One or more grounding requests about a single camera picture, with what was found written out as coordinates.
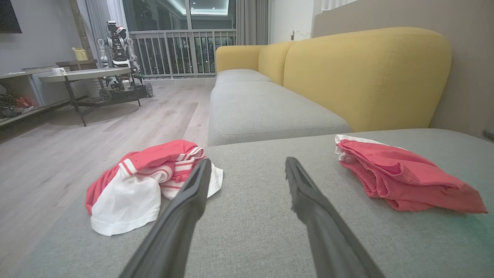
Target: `gray seat cushion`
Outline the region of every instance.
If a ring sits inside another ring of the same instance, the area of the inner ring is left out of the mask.
[[[494,211],[494,144],[436,129],[352,135],[430,159],[476,188]],[[290,210],[287,156],[298,158],[387,277],[492,277],[492,213],[395,211],[366,196],[358,179],[339,164],[334,147],[334,136],[328,135],[208,148],[206,154],[225,176],[196,225],[185,277],[316,277],[306,227]],[[18,276],[117,277],[151,225],[113,237],[98,235],[81,196],[21,264]]]
[[[219,84],[211,93],[210,146],[344,132],[343,118],[272,82]]]
[[[271,79],[255,70],[249,69],[224,70],[216,75],[216,85],[243,81],[271,81]]]

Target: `oval table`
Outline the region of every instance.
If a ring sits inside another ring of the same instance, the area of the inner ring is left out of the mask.
[[[72,88],[70,87],[70,83],[75,82],[75,81],[79,81],[79,80],[84,80],[84,79],[97,78],[99,81],[99,84],[101,85],[101,88],[105,89],[105,86],[103,85],[103,80],[102,80],[103,77],[127,74],[130,72],[131,72],[131,68],[75,70],[75,71],[67,72],[67,75],[62,75],[62,76],[53,76],[52,75],[52,76],[40,77],[40,81],[41,82],[65,82],[65,86],[67,87],[67,91],[68,91],[69,97],[70,97],[70,103],[74,106],[76,112],[81,117],[81,120],[82,120],[82,123],[84,124],[84,126],[86,126],[84,116],[89,114],[90,112],[94,111],[98,107],[108,106],[108,105],[113,105],[113,104],[119,104],[119,103],[124,103],[124,102],[131,102],[131,101],[137,101],[139,103],[139,106],[141,106],[141,102],[139,101],[139,97],[130,97],[130,98],[112,100],[112,101],[106,101],[106,102],[101,102],[101,100],[99,100],[98,102],[79,101],[74,96],[74,92],[72,91]],[[85,106],[85,107],[90,107],[90,108],[87,110],[81,111],[79,109],[79,106]]]

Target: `yellow watering can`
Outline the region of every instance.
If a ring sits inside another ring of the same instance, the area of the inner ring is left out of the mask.
[[[87,60],[87,53],[86,53],[86,50],[82,49],[82,48],[75,48],[73,47],[72,50],[74,51],[74,53],[76,54],[76,59],[77,61],[84,61],[84,60]]]

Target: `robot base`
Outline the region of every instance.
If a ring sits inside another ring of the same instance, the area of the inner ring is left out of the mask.
[[[133,89],[125,91],[122,89],[101,89],[99,91],[101,100],[104,102],[127,99],[153,97],[153,86],[151,84],[136,85]]]

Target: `wheeled robot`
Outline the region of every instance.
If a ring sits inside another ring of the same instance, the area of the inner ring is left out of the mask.
[[[99,92],[104,102],[120,100],[124,98],[144,98],[153,96],[153,86],[142,83],[141,68],[137,63],[134,51],[134,40],[127,38],[126,30],[117,26],[116,21],[108,21],[109,35],[106,39],[98,39],[98,52],[104,68],[109,67],[109,59],[106,55],[107,49],[111,51],[112,64],[114,67],[128,67],[132,71],[119,76],[107,76],[103,78],[106,86]]]

